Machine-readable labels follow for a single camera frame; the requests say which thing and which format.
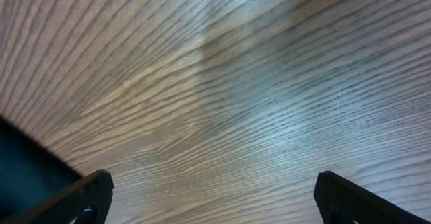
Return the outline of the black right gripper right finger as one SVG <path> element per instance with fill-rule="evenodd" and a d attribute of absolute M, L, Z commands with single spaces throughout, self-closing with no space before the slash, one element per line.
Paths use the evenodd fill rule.
<path fill-rule="evenodd" d="M 318 174 L 314 199 L 324 224 L 430 224 L 331 171 Z"/>

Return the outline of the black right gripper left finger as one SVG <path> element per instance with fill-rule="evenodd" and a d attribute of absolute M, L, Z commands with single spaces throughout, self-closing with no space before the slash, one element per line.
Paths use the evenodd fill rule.
<path fill-rule="evenodd" d="M 113 190 L 110 172 L 97 170 L 53 197 L 2 219 L 1 224 L 104 224 Z"/>

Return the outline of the black t-shirt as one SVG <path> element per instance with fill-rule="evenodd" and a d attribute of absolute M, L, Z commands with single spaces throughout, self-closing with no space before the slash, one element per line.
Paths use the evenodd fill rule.
<path fill-rule="evenodd" d="M 1 119 L 1 218 L 54 196 L 82 175 Z"/>

